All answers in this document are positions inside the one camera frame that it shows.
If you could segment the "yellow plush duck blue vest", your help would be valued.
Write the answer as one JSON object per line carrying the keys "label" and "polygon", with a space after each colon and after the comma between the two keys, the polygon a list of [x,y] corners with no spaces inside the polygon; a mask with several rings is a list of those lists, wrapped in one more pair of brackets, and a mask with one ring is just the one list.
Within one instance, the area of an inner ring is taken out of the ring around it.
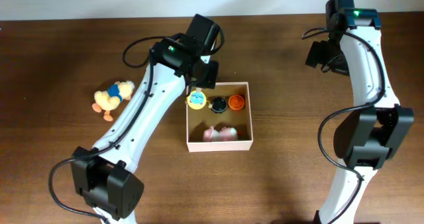
{"label": "yellow plush duck blue vest", "polygon": [[105,91],[94,93],[94,103],[91,108],[96,113],[103,113],[103,119],[111,122],[113,117],[111,111],[118,108],[124,101],[129,101],[132,97],[135,85],[132,81],[115,82]]}

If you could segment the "pink toy duck with hat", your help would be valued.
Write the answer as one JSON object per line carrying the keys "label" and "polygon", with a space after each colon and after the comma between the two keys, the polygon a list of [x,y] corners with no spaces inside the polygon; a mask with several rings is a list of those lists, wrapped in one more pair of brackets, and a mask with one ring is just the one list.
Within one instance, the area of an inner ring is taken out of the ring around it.
{"label": "pink toy duck with hat", "polygon": [[216,130],[214,126],[210,126],[203,132],[203,142],[232,142],[239,139],[240,133],[234,127],[223,127]]}

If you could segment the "black round cap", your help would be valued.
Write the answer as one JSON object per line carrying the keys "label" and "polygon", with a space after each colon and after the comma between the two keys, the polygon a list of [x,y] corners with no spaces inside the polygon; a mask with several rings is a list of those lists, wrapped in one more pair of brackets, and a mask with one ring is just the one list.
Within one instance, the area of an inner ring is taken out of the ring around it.
{"label": "black round cap", "polygon": [[212,100],[210,109],[214,113],[223,113],[227,109],[227,102],[223,97],[216,97]]}

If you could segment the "orange ribbed round ball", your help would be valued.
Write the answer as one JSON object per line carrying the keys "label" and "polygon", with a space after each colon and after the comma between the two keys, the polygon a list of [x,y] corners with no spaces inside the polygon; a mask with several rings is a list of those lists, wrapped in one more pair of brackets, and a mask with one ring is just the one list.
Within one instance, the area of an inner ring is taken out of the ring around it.
{"label": "orange ribbed round ball", "polygon": [[228,106],[233,111],[240,111],[244,108],[246,101],[242,95],[234,94],[228,99]]}

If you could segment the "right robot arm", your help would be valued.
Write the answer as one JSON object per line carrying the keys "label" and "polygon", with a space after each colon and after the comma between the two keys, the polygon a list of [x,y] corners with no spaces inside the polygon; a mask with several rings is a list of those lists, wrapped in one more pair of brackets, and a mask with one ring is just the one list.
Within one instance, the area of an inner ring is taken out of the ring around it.
{"label": "right robot arm", "polygon": [[355,7],[354,0],[328,0],[326,26],[306,31],[307,39],[326,33],[327,40],[314,42],[305,61],[321,71],[348,76],[354,105],[335,111],[321,122],[317,132],[319,149],[323,128],[337,115],[346,119],[336,128],[333,160],[337,171],[329,196],[315,212],[314,223],[353,223],[364,191],[394,157],[413,124],[413,109],[402,107],[388,78],[381,49],[382,24],[377,10]]}

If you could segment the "yellow rattle drum wooden handle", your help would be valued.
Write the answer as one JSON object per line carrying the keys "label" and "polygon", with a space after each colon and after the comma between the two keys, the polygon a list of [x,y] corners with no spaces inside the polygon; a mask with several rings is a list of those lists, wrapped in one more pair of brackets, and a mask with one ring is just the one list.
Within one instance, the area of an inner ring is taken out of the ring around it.
{"label": "yellow rattle drum wooden handle", "polygon": [[194,110],[200,110],[204,107],[209,109],[212,108],[211,102],[208,100],[207,96],[204,94],[203,90],[200,87],[195,88],[193,91],[189,92],[185,103],[189,108]]}

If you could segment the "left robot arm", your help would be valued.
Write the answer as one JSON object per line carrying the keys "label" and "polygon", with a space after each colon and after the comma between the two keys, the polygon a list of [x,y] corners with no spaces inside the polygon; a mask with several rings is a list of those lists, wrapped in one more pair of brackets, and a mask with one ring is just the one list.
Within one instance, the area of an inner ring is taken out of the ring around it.
{"label": "left robot arm", "polygon": [[134,223],[144,184],[135,176],[141,154],[169,106],[188,87],[215,87],[219,64],[210,59],[222,28],[196,14],[185,33],[165,36],[148,53],[142,83],[113,126],[91,149],[72,154],[76,193],[102,223]]}

